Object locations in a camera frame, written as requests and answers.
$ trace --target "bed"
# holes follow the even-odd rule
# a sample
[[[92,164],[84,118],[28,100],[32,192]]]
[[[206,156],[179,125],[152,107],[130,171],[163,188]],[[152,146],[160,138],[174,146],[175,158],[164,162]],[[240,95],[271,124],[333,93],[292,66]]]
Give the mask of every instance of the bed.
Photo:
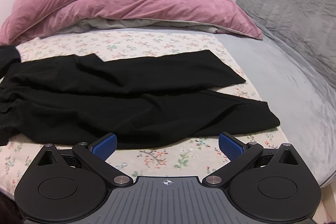
[[[254,19],[254,23],[262,30],[262,40],[242,36],[239,32],[213,34],[209,30],[199,31],[199,26],[198,31],[185,30],[165,26],[162,22],[164,27],[90,28],[73,33],[83,28],[82,24],[72,26],[71,30],[63,29],[63,34],[33,38],[17,49],[22,61],[89,53],[106,61],[209,49],[247,80],[245,84],[216,91],[263,99],[281,121],[280,127],[238,138],[243,142],[257,141],[266,148],[292,143],[318,183],[327,185],[336,172],[335,90],[297,50],[273,35],[260,20]],[[13,198],[17,183],[42,145],[17,135],[0,148],[2,192]],[[220,152],[218,139],[207,137],[185,139],[156,149],[117,150],[107,162],[133,178],[197,175],[202,179],[229,160]]]

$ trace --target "triangular cutout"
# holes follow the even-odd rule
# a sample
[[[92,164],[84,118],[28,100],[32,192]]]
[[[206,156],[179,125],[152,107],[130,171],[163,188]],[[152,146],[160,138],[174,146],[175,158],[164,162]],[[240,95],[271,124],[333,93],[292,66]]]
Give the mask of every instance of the triangular cutout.
[[[50,150],[48,150],[44,153],[38,165],[55,164],[56,162],[57,161],[53,153]]]
[[[292,152],[290,150],[285,150],[279,160],[282,164],[292,164],[298,165],[297,160],[294,158]]]

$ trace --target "gray bed sheet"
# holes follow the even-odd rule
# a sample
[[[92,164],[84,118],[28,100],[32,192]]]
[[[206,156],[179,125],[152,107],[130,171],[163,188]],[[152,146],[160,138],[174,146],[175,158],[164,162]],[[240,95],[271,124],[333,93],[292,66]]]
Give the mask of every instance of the gray bed sheet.
[[[264,32],[262,41],[153,26],[110,31],[200,33],[216,37],[280,119],[288,141],[300,153],[318,183],[326,186],[336,176],[336,92],[297,52],[256,24]]]

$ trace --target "pink blanket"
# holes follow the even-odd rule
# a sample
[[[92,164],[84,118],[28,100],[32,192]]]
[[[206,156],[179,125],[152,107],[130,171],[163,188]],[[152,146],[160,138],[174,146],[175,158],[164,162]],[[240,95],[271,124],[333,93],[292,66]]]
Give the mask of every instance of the pink blanket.
[[[232,0],[17,0],[0,30],[0,45],[47,37],[82,19],[157,19],[219,27],[262,39],[260,29]]]

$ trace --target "white target symbol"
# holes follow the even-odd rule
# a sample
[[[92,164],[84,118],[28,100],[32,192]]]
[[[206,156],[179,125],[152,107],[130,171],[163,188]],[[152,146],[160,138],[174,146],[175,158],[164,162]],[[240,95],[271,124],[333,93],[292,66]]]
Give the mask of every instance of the white target symbol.
[[[174,182],[171,181],[171,180],[169,180],[169,179],[167,179],[167,180],[163,181],[162,183],[164,183],[164,184],[166,184],[166,185],[170,185],[170,184],[172,184],[172,183],[174,183]]]

